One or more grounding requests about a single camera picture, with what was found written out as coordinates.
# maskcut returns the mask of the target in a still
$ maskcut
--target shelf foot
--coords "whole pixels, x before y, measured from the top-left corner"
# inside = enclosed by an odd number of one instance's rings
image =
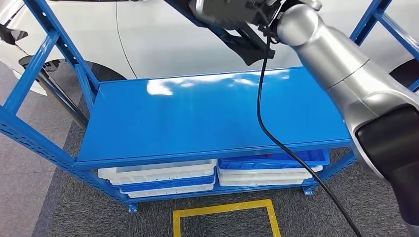
[[[138,204],[131,204],[128,206],[128,213],[136,213],[138,211]]]
[[[314,195],[313,193],[313,186],[303,186],[302,190],[304,191],[304,195],[306,196],[312,196]]]

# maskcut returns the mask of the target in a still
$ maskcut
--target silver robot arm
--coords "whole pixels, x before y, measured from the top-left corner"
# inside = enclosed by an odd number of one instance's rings
[[[406,226],[419,237],[419,96],[306,4],[280,16],[277,34],[331,97],[358,160],[392,185]]]

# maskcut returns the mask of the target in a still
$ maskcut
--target black cable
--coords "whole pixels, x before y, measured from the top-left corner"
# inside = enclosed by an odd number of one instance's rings
[[[265,76],[265,70],[266,70],[266,63],[268,62],[268,53],[270,49],[270,43],[271,39],[268,36],[266,40],[266,50],[265,50],[265,58],[263,59],[262,64],[262,71],[260,72],[260,79],[259,79],[259,89],[257,91],[257,120],[259,121],[259,125],[262,128],[263,132],[268,136],[276,145],[278,145],[282,150],[284,150],[288,155],[293,157],[298,163],[300,163],[311,175],[313,175],[313,178],[319,182],[320,186],[323,187],[323,189],[326,191],[326,193],[330,196],[330,198],[333,200],[333,202],[336,204],[336,206],[339,208],[339,210],[342,212],[342,215],[345,217],[348,224],[351,226],[352,230],[355,232],[357,237],[362,237],[361,232],[356,227],[355,223],[349,216],[349,214],[346,212],[346,210],[343,208],[342,204],[337,200],[337,198],[334,196],[332,191],[326,186],[326,184],[317,176],[317,174],[303,161],[301,160],[294,152],[292,152],[290,149],[288,149],[284,144],[282,144],[280,141],[278,141],[265,127],[262,121],[262,116],[260,115],[260,101],[262,97],[262,86],[263,86],[263,78]]]

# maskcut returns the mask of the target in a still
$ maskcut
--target blue plastic tray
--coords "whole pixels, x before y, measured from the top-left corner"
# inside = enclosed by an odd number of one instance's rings
[[[295,154],[310,167],[328,165],[330,163],[329,149],[295,152]],[[218,159],[221,169],[283,169],[302,168],[302,166],[287,153],[259,155],[238,158]]]
[[[143,190],[152,190],[152,189],[166,189],[166,188],[175,188],[183,186],[192,186],[192,185],[202,185],[202,184],[212,184],[216,176],[216,171],[214,169],[214,174],[210,176],[195,177],[195,178],[186,178],[186,179],[173,179],[173,180],[163,180],[155,182],[145,182],[145,183],[136,183],[136,184],[123,184],[123,185],[112,185],[121,190],[121,192],[136,192]]]

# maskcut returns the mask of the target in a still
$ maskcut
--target gray floor tile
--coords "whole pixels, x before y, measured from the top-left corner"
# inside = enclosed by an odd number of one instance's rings
[[[0,198],[0,236],[30,237],[44,199],[44,195]]]
[[[74,74],[63,65],[54,79],[75,101],[80,88]],[[16,84],[13,73],[0,63],[0,105]],[[18,117],[42,135],[63,147],[71,117],[51,96],[29,91]],[[0,236],[29,237],[32,235],[42,203],[51,182],[55,165],[0,134]]]
[[[53,175],[53,171],[0,175],[0,198],[13,200],[15,196],[44,196]]]
[[[4,154],[5,157],[2,157],[0,175],[47,172],[56,169],[53,163],[41,158],[23,146],[15,146],[6,152]]]

